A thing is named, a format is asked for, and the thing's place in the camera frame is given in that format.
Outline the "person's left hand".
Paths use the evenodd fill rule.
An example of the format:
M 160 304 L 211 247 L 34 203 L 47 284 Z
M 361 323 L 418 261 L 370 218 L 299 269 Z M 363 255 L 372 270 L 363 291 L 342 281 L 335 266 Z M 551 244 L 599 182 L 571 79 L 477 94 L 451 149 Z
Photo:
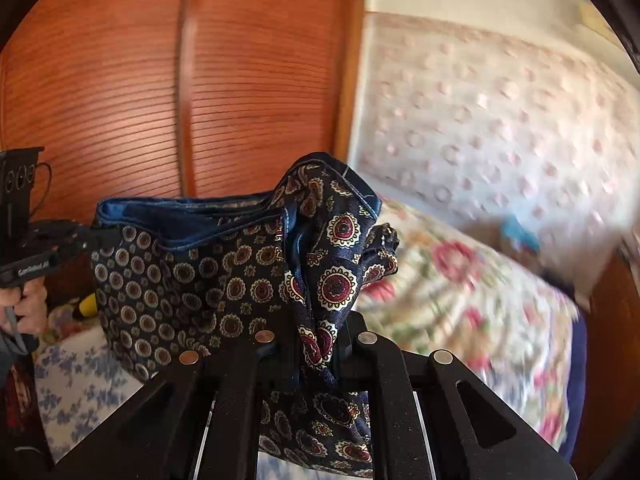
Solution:
M 21 334 L 39 335 L 47 326 L 47 289 L 44 278 L 36 278 L 24 284 L 23 288 L 2 288 L 0 290 L 1 329 L 11 333 L 11 323 L 6 318 L 6 308 L 18 317 L 16 329 Z

